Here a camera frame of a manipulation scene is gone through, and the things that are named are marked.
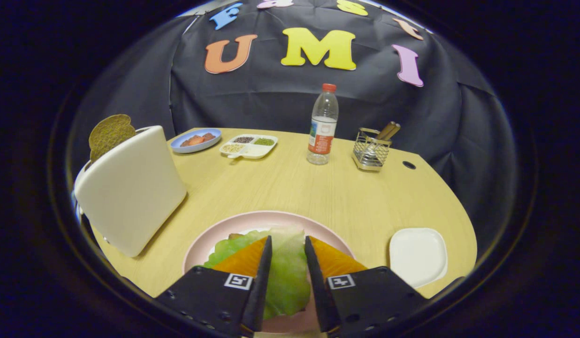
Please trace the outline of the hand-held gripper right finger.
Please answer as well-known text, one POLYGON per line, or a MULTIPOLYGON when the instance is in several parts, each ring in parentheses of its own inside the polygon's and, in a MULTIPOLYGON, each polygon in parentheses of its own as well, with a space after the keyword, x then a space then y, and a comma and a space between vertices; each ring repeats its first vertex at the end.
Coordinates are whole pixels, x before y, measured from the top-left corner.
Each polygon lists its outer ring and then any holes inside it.
POLYGON ((397 337, 429 304, 387 267, 330 272, 348 255, 313 236, 305 238, 305 254, 318 323, 329 338, 397 337))

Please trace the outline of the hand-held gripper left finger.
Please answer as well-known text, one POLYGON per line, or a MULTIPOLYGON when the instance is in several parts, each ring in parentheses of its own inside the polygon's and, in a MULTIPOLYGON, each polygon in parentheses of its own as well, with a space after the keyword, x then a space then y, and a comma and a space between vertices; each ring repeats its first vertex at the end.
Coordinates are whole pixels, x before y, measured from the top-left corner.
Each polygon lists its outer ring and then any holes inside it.
POLYGON ((195 266, 156 297, 172 315, 212 338, 252 338, 262 330, 272 238, 256 240, 254 275, 195 266))

